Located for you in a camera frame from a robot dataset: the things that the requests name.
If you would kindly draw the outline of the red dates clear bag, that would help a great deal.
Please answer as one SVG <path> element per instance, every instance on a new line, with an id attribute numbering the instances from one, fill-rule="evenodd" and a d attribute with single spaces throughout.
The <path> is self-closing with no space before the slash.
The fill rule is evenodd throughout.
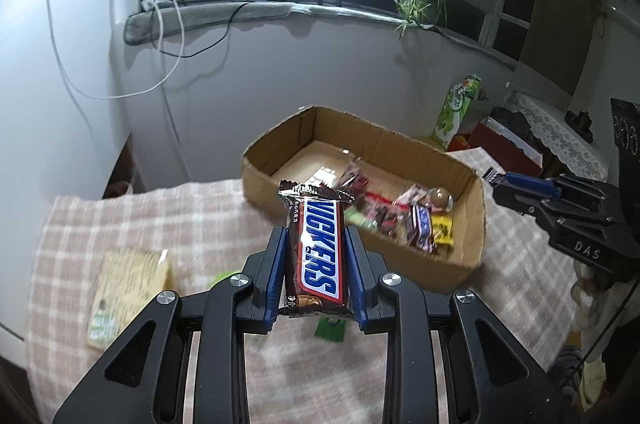
<path id="1" fill-rule="evenodd" d="M 387 236 L 399 245 L 409 244 L 410 207 L 424 199 L 424 188 L 413 184 L 396 199 L 390 199 L 382 194 L 371 173 L 366 173 L 356 161 L 347 166 L 335 185 L 337 190 L 354 199 L 350 206 L 355 206 L 367 216 L 368 222 L 358 228 Z"/>

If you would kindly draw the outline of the green square candy packet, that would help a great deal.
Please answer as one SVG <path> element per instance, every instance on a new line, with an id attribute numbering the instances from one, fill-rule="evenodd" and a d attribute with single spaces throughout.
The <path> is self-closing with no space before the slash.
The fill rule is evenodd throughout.
<path id="1" fill-rule="evenodd" d="M 332 343 L 343 343 L 345 331 L 345 320 L 321 317 L 314 330 L 314 336 Z"/>

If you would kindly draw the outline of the large Snickers bar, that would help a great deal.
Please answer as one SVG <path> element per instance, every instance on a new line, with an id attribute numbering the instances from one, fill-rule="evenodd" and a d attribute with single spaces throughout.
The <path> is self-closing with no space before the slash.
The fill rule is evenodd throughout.
<path id="1" fill-rule="evenodd" d="M 286 311 L 348 318 L 344 210 L 354 199 L 323 183 L 290 180 L 280 182 L 278 193 L 288 210 Z"/>

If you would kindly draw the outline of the small Snickers bar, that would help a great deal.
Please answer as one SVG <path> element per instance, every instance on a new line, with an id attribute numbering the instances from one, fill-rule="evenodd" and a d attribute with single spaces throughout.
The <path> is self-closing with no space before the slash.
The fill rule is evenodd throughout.
<path id="1" fill-rule="evenodd" d="M 491 188 L 495 188 L 496 185 L 503 183 L 503 179 L 506 177 L 504 173 L 499 173 L 499 171 L 494 167 L 489 167 L 482 176 L 482 179 L 491 186 Z"/>
<path id="2" fill-rule="evenodd" d="M 417 249 L 433 253 L 435 248 L 431 210 L 420 204 L 410 207 L 408 242 Z"/>

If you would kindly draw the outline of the yellow candy packet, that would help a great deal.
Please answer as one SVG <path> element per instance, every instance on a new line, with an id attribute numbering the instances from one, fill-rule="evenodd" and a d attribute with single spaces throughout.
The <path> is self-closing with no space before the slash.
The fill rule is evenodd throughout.
<path id="1" fill-rule="evenodd" d="M 448 215 L 433 215 L 432 222 L 432 241 L 436 246 L 452 246 L 454 245 L 454 236 L 452 235 L 452 218 Z"/>

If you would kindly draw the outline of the bread loaf package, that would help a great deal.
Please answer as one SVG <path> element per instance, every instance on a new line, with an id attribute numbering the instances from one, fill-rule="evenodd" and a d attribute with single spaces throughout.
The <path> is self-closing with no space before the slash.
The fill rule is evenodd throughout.
<path id="1" fill-rule="evenodd" d="M 100 263 L 87 326 L 87 344 L 105 350 L 158 293 L 171 285 L 169 251 L 109 249 Z"/>

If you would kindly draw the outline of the green egg-shaped snack pack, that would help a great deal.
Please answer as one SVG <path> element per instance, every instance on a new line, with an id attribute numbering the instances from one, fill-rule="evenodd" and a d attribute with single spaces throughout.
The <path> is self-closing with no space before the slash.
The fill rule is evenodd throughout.
<path id="1" fill-rule="evenodd" d="M 224 283 L 224 282 L 230 283 L 232 286 L 236 286 L 238 285 L 238 281 L 234 280 L 234 277 L 236 277 L 238 274 L 239 274 L 239 271 L 224 271 L 224 272 L 218 273 L 217 275 L 215 275 L 213 280 L 209 282 L 209 285 L 207 286 L 207 288 L 211 289 L 214 286 L 216 286 L 218 283 Z"/>

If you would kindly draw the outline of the small pale green candy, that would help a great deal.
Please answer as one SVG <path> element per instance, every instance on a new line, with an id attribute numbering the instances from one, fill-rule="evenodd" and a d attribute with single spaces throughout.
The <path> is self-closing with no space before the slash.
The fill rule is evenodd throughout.
<path id="1" fill-rule="evenodd" d="M 344 219 L 346 225 L 356 225 L 357 227 L 362 227 L 368 222 L 367 216 L 355 206 L 348 207 L 344 211 Z"/>

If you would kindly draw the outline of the brown ball candy pink wrapper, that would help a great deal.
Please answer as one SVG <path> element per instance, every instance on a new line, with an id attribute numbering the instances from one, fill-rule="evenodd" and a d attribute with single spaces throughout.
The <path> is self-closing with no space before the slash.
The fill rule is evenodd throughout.
<path id="1" fill-rule="evenodd" d="M 437 211 L 438 213 L 450 213 L 454 208 L 454 197 L 445 188 L 428 189 L 425 202 L 431 208 L 431 211 Z"/>

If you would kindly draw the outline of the red box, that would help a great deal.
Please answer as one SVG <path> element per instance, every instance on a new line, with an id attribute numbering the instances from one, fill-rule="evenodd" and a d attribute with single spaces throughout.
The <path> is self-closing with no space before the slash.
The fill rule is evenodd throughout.
<path id="1" fill-rule="evenodd" d="M 542 173 L 542 154 L 492 117 L 482 119 L 470 133 L 454 136 L 447 151 L 477 147 L 481 147 L 506 171 L 532 177 L 539 177 Z"/>

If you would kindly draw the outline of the white lace cloth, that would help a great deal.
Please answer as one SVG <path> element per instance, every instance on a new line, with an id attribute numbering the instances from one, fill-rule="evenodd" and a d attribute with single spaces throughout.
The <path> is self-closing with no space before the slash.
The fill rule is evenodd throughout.
<path id="1" fill-rule="evenodd" d="M 533 135 L 571 173 L 591 180 L 608 181 L 610 164 L 606 158 L 570 128 L 555 106 L 517 91 L 512 91 L 503 105 L 512 113 L 521 113 Z"/>

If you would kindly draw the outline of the brown cardboard box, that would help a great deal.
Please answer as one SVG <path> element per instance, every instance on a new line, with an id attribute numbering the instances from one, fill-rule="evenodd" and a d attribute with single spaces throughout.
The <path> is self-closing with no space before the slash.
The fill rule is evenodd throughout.
<path id="1" fill-rule="evenodd" d="M 474 169 L 429 145 L 355 115 L 310 106 L 266 131 L 242 156 L 244 195 L 276 218 L 286 215 L 278 196 L 283 180 L 337 184 L 356 166 L 368 192 L 394 201 L 413 185 L 443 188 L 454 198 L 450 251 L 420 251 L 362 230 L 363 246 L 414 283 L 447 294 L 480 268 L 485 240 L 483 185 Z"/>

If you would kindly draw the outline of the green drink carton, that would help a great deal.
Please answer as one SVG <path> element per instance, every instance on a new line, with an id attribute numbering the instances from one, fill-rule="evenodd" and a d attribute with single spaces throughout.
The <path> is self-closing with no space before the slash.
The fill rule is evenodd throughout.
<path id="1" fill-rule="evenodd" d="M 458 133 L 471 102 L 480 95 L 481 83 L 480 77 L 471 74 L 449 88 L 432 132 L 432 139 L 444 150 Z"/>

